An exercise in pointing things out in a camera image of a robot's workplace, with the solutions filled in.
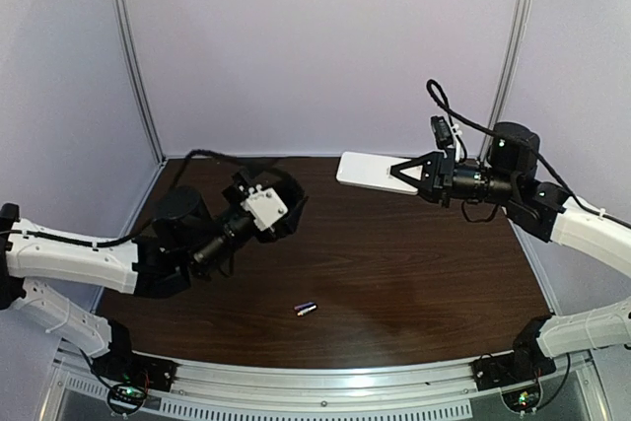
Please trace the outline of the white remote control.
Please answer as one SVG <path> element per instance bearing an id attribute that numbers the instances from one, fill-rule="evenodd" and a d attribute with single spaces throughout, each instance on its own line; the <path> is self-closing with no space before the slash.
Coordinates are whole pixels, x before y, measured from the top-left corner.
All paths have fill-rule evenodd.
<path id="1" fill-rule="evenodd" d="M 416 195 L 418 190 L 390 174 L 390 169 L 407 162 L 406 158 L 343 152 L 336 171 L 336 180 L 343 185 Z"/>

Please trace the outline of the purple AAA battery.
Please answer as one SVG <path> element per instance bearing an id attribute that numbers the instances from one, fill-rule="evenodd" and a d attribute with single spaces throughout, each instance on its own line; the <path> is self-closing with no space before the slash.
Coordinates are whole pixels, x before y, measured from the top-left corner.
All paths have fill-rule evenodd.
<path id="1" fill-rule="evenodd" d="M 313 303 L 313 302 L 308 302 L 308 303 L 303 303 L 303 304 L 296 305 L 296 306 L 294 307 L 294 311 L 300 311 L 300 310 L 303 310 L 303 309 L 306 309 L 306 308 L 310 308 L 310 307 L 312 307 L 314 304 L 315 304 L 315 303 Z"/>

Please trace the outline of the gold black AAA battery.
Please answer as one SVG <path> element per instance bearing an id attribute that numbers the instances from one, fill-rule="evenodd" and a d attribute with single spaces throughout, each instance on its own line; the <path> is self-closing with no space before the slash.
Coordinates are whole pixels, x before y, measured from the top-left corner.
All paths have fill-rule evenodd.
<path id="1" fill-rule="evenodd" d="M 306 315 L 308 315 L 308 314 L 310 314 L 310 313 L 312 313 L 312 312 L 314 312 L 316 310 L 317 310 L 317 306 L 316 305 L 304 307 L 304 308 L 299 309 L 296 312 L 296 316 L 306 316 Z"/>

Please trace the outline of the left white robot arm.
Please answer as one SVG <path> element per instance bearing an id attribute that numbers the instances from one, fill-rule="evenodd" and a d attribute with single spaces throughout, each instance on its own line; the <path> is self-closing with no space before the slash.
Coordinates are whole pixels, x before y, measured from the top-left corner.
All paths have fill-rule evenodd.
<path id="1" fill-rule="evenodd" d="M 249 241 L 270 244 L 297 231 L 308 197 L 300 184 L 274 170 L 275 181 L 239 171 L 223 192 L 228 207 L 208 211 L 191 186 L 170 189 L 141 232 L 118 240 L 55 234 L 21 217 L 16 204 L 1 208 L 1 307 L 75 344 L 95 361 L 132 358 L 128 329 L 84 312 L 44 279 L 96 285 L 120 294 L 165 299 L 187 290 L 194 277 L 230 274 Z"/>

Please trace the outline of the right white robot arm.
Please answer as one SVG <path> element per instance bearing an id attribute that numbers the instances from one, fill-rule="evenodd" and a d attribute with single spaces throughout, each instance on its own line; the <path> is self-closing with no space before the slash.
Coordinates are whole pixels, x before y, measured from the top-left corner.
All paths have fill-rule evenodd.
<path id="1" fill-rule="evenodd" d="M 629 275 L 629 226 L 579 203 L 561 180 L 538 180 L 536 168 L 543 159 L 535 133 L 517 123 L 499 122 L 491 131 L 487 162 L 468 165 L 456 160 L 445 121 L 433 118 L 432 128 L 440 150 L 392 166 L 391 176 L 412 186 L 428 202 L 448 206 L 459 199 L 501 207 L 531 236 L 572 248 Z M 514 350 L 555 358 L 629 342 L 630 301 L 624 299 L 569 316 L 537 318 L 515 340 Z"/>

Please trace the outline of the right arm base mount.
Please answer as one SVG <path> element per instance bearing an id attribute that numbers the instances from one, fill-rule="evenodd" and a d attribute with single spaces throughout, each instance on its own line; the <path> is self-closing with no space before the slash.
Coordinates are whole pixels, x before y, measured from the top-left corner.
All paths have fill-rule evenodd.
<path id="1" fill-rule="evenodd" d="M 533 318 L 518 334 L 512 349 L 502 355 L 483 354 L 470 363 L 478 391 L 506 388 L 527 383 L 501 394 L 505 406 L 516 414 L 535 413 L 546 405 L 541 378 L 556 372 L 552 358 L 545 356 L 537 343 L 543 325 L 551 316 Z"/>

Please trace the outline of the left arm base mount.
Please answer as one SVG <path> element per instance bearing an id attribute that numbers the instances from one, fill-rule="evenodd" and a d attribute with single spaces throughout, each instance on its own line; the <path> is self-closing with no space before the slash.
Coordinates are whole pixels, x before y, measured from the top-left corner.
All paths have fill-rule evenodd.
<path id="1" fill-rule="evenodd" d="M 170 359 L 140 355 L 132 350 L 129 330 L 109 320 L 110 341 L 99 357 L 88 357 L 91 373 L 106 388 L 105 403 L 123 419 L 137 413 L 151 389 L 169 392 L 178 363 Z"/>

